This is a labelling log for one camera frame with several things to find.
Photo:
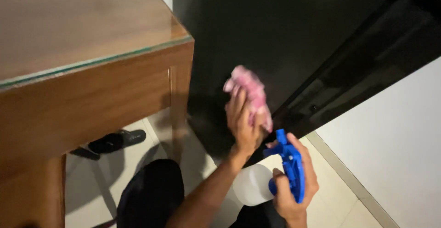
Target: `white plastic bottle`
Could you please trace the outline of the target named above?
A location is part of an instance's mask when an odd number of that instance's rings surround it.
[[[274,198],[268,182],[273,173],[261,164],[242,169],[233,181],[233,190],[244,205],[254,206]]]

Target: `person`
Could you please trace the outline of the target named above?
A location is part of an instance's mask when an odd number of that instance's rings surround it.
[[[123,191],[117,208],[117,226],[120,227],[209,227],[215,213],[230,189],[233,180],[251,154],[263,140],[260,125],[263,117],[257,115],[250,125],[249,104],[246,92],[232,96],[226,105],[227,121],[236,142],[229,156],[186,198],[179,165],[173,160],[155,160],[144,166]],[[278,169],[273,170],[277,194],[273,201],[257,206],[244,206],[230,227],[306,227],[306,208],[318,191],[308,149],[291,133],[287,139],[302,155],[305,172],[305,196],[297,204],[287,177]],[[275,146],[277,141],[267,144]]]

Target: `cleaning rag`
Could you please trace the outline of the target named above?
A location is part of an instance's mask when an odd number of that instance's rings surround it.
[[[254,124],[256,114],[263,113],[265,121],[262,126],[271,133],[273,131],[273,120],[266,104],[264,87],[263,83],[260,82],[259,78],[252,71],[239,65],[234,68],[231,78],[223,85],[223,91],[230,93],[231,96],[235,96],[240,88],[244,88],[251,105],[249,124]]]

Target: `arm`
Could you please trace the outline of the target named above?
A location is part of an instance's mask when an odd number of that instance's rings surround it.
[[[308,148],[292,133],[288,133],[286,137],[302,155],[302,165],[305,172],[305,196],[303,202],[297,204],[289,188],[288,178],[280,170],[273,169],[273,178],[277,186],[277,195],[273,200],[274,206],[280,216],[286,220],[288,228],[306,228],[306,208],[318,191],[317,175],[312,167]],[[267,144],[270,148],[275,145],[277,145],[277,141]]]
[[[240,90],[237,97],[232,96],[225,109],[236,144],[227,159],[186,197],[168,220],[168,228],[208,227],[236,175],[262,141],[263,117],[258,115],[254,126],[248,124],[250,109],[244,90]]]

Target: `left hand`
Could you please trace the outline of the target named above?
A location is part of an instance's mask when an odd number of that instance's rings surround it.
[[[250,104],[246,101],[246,90],[240,89],[225,106],[227,112],[228,128],[236,138],[233,149],[245,156],[251,156],[262,143],[265,135],[261,125],[264,122],[263,114],[256,114],[254,125],[248,123],[250,117]]]

